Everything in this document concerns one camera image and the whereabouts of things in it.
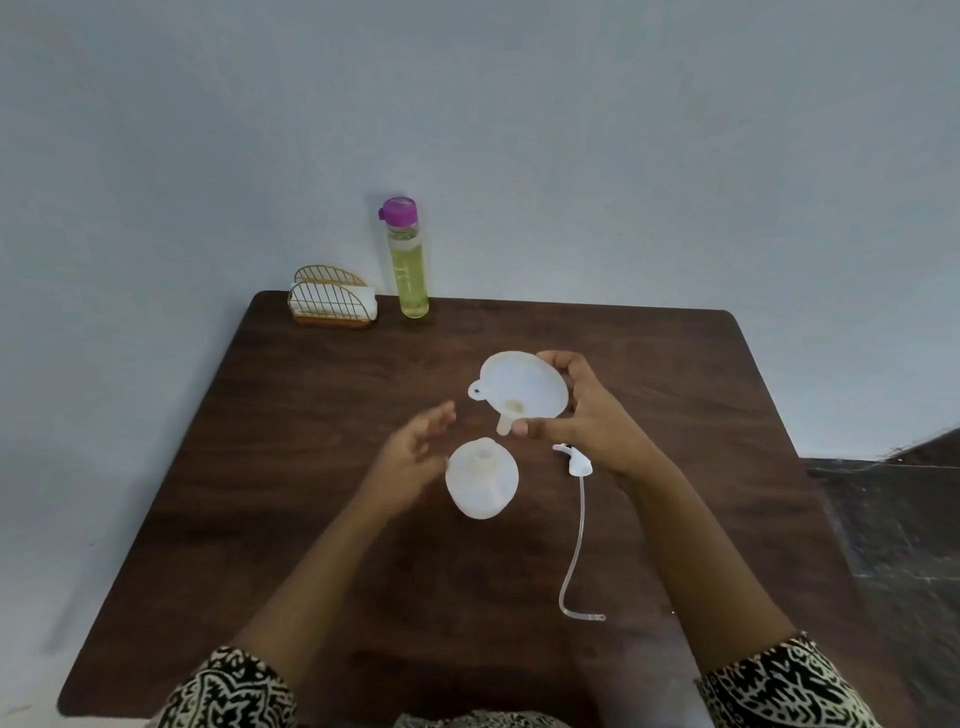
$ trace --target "person's left hand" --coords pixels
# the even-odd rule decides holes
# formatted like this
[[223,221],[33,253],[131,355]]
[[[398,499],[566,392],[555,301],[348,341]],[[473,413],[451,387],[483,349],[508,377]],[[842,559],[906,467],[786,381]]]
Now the person's left hand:
[[354,497],[392,518],[411,505],[427,484],[446,472],[447,458],[430,455],[429,438],[457,419],[454,402],[420,412],[384,443]]

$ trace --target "patterned sleeve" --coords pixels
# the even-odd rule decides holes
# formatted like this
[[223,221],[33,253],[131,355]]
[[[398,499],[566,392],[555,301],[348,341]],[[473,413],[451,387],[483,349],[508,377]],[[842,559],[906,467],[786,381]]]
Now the patterned sleeve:
[[879,728],[806,634],[711,672],[697,689],[717,728]]
[[170,693],[146,728],[294,728],[297,701],[282,678],[235,647],[219,647]]

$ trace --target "bottle with purple cap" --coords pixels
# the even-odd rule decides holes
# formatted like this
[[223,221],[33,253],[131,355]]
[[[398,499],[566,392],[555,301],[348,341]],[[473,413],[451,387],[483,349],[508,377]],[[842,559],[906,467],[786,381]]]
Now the bottle with purple cap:
[[380,208],[379,217],[387,224],[387,245],[394,263],[400,310],[405,316],[418,319],[430,310],[430,301],[423,273],[423,238],[417,203],[409,197],[393,197]]

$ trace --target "person's right arm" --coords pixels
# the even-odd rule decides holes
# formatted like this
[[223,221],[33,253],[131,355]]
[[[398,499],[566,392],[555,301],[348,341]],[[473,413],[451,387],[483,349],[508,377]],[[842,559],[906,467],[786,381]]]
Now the person's right arm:
[[[538,356],[571,385],[574,414],[517,420],[513,433],[569,443],[617,474],[705,677],[701,694],[716,724],[794,725],[791,712],[799,710],[793,717],[807,715],[804,725],[876,726],[856,692],[766,593],[684,474],[587,361],[573,352]],[[794,699],[808,705],[791,707]],[[814,705],[813,713],[804,712]]]

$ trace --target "yellow-green liquid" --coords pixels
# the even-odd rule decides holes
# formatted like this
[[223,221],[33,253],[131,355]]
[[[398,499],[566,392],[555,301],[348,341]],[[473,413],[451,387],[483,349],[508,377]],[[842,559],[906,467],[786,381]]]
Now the yellow-green liquid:
[[423,245],[416,245],[408,251],[391,248],[390,258],[394,263],[400,310],[411,319],[425,316],[430,310],[430,300],[426,295],[426,279],[423,274]]

